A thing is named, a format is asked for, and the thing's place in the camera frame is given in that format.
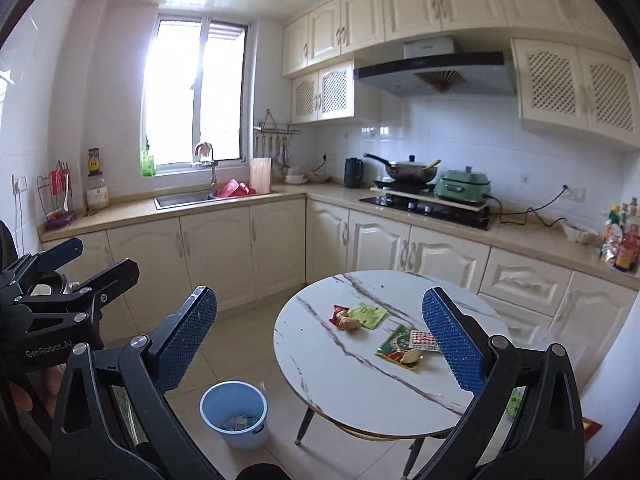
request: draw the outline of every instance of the green multi-cooker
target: green multi-cooker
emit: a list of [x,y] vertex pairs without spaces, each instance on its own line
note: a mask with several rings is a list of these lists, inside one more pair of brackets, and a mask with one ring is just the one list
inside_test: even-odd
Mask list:
[[435,193],[443,200],[478,204],[491,195],[491,183],[484,173],[464,170],[449,170],[436,184]]

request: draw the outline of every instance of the sink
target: sink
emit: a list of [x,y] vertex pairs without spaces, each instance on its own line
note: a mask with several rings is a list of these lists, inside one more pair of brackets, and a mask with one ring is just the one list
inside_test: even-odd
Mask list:
[[213,202],[214,200],[222,199],[213,196],[210,190],[206,189],[204,191],[195,191],[192,193],[159,196],[154,201],[156,202],[156,209],[169,209],[170,207]]

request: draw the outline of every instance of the blue bucket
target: blue bucket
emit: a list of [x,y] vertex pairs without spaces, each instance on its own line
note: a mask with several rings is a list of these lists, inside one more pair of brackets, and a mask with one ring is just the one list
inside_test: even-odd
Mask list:
[[[235,449],[258,449],[269,438],[267,399],[251,384],[227,381],[210,387],[200,399],[200,415],[211,429]],[[242,431],[222,428],[231,417],[240,415],[257,416],[258,422]]]

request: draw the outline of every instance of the marble tabletop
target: marble tabletop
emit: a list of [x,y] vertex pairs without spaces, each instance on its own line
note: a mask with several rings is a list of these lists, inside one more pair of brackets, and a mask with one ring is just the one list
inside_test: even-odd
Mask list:
[[[399,324],[426,328],[422,297],[434,286],[489,336],[508,336],[489,305],[452,283],[393,270],[340,274],[301,290],[276,320],[274,350],[289,385],[316,413],[357,433],[419,438],[455,426],[473,395],[460,389],[442,355],[426,352],[414,370],[375,355]],[[334,304],[361,302],[388,310],[375,330],[340,332],[329,322]]]

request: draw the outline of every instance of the gas stove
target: gas stove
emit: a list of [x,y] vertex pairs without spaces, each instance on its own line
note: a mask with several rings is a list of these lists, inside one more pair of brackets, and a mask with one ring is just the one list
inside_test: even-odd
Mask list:
[[485,231],[491,227],[493,220],[491,210],[486,205],[469,206],[446,202],[437,199],[432,194],[402,194],[402,196],[399,196],[391,191],[380,196],[360,199],[360,202],[445,220]]

